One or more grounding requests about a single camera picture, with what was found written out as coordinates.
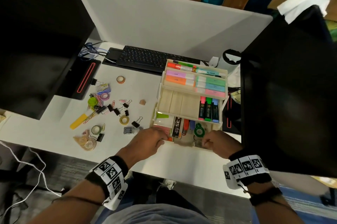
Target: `left hand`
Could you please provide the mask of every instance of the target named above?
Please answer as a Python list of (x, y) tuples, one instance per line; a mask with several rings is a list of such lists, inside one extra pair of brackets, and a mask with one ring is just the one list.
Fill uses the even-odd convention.
[(159, 128), (141, 130), (116, 156), (121, 157), (130, 169), (135, 163), (156, 154), (164, 144), (163, 140), (167, 140), (167, 135)]

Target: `white tissue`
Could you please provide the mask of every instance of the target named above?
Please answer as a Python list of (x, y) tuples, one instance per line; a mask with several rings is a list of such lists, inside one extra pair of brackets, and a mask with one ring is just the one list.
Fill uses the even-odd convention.
[(323, 16), (326, 16), (326, 8), (330, 0), (286, 0), (277, 7), (281, 15), (285, 16), (285, 21), (291, 23), (304, 10), (312, 5), (318, 5)]

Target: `right hand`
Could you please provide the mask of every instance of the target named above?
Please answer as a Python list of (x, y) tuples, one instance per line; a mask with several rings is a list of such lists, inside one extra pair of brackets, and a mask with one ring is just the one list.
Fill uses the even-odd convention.
[(213, 130), (203, 137), (202, 146), (222, 158), (228, 159), (230, 155), (243, 149), (241, 143), (221, 130)]

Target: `hand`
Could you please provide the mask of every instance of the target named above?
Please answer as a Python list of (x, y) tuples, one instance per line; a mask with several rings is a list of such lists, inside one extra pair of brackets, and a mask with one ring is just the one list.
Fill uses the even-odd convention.
[(156, 154), (158, 148), (164, 144), (163, 140), (167, 140), (167, 135), (160, 128), (141, 130), (116, 156), (121, 157), (130, 169), (135, 163)]
[(222, 158), (228, 159), (230, 155), (242, 150), (241, 143), (220, 130), (213, 130), (203, 137), (202, 146)]

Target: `monitor stand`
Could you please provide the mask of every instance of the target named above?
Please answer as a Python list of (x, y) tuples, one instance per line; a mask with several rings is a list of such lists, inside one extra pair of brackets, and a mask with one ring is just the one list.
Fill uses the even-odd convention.
[(83, 100), (101, 61), (77, 57), (56, 95)]

